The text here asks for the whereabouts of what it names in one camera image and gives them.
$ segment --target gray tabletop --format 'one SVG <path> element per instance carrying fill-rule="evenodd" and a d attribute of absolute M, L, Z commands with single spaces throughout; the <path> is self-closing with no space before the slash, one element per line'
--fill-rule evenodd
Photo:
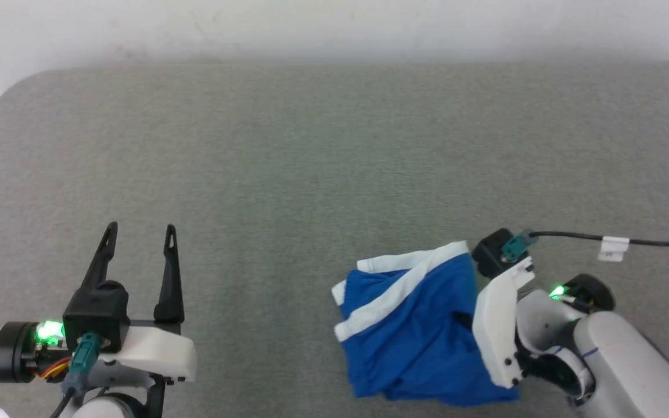
<path fill-rule="evenodd" d="M 531 379 L 468 410 L 354 399 L 329 289 L 359 258 L 503 226 L 669 239 L 669 63 L 161 66 L 8 90 L 0 325 L 58 318 L 112 220 L 132 318 L 151 317 L 178 229 L 199 378 L 169 388 L 166 416 L 568 416 Z M 542 240 L 537 284 L 598 275 L 669 356 L 669 249 L 597 252 Z M 13 418 L 59 397 L 0 384 Z"/>

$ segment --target white stripe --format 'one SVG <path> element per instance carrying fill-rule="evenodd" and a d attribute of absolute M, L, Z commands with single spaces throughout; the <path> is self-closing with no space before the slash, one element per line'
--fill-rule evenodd
<path fill-rule="evenodd" d="M 337 283 L 332 288 L 332 297 L 334 297 L 334 302 L 338 307 L 345 303 L 345 280 Z"/>
<path fill-rule="evenodd" d="M 427 273 L 444 262 L 465 254 L 469 251 L 466 241 L 450 243 L 436 248 L 428 258 L 425 258 L 409 272 L 404 273 L 399 280 L 392 283 L 385 292 L 376 297 L 369 304 L 354 310 L 347 320 L 334 327 L 338 341 L 343 342 L 355 334 L 362 333 L 376 325 L 394 311 L 412 291 L 422 283 Z"/>
<path fill-rule="evenodd" d="M 382 255 L 358 261 L 358 270 L 366 273 L 386 273 L 407 270 L 428 258 L 435 250 L 414 251 L 399 255 Z"/>

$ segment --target green led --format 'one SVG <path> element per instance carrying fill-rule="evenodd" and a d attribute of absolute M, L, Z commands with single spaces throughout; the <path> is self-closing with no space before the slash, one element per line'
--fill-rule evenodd
<path fill-rule="evenodd" d="M 63 323 L 46 320 L 38 326 L 37 337 L 48 345 L 56 345 L 64 339 Z"/>
<path fill-rule="evenodd" d="M 565 291 L 566 288 L 564 286 L 557 286 L 551 293 L 549 293 L 549 296 L 551 296 L 552 299 L 558 299 Z"/>

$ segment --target cable connector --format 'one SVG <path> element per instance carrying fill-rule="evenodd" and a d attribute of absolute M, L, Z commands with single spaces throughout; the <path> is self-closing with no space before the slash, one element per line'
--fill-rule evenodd
<path fill-rule="evenodd" d="M 89 373 L 100 356 L 102 341 L 102 337 L 96 333 L 86 333 L 82 336 L 71 357 L 69 373 L 61 382 L 61 392 L 64 395 L 74 391 L 75 397 L 81 397 L 89 390 Z"/>
<path fill-rule="evenodd" d="M 513 236 L 502 246 L 502 262 L 517 261 L 528 250 L 528 247 L 536 244 L 536 241 L 538 241 L 538 238 L 533 236 L 532 229 L 526 229 Z"/>

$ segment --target robotic arm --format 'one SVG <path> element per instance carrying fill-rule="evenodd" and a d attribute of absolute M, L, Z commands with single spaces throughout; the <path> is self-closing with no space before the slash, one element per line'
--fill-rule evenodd
<path fill-rule="evenodd" d="M 669 361 L 621 315 L 610 290 L 579 275 L 552 294 L 518 290 L 535 276 L 507 229 L 472 252 L 491 282 L 480 292 L 472 330 L 494 384 L 536 376 L 560 387 L 581 418 L 669 416 Z"/>
<path fill-rule="evenodd" d="M 0 383 L 29 383 L 40 376 L 60 384 L 64 397 L 51 418 L 161 418 L 166 386 L 196 378 L 195 345 L 180 334 L 184 307 L 175 227 L 167 226 L 153 320 L 130 320 L 128 292 L 106 280 L 116 238 L 112 222 L 63 322 L 11 321 L 0 329 Z M 120 387 L 144 389 L 146 402 L 114 392 Z M 87 393 L 98 389 L 85 402 Z"/>

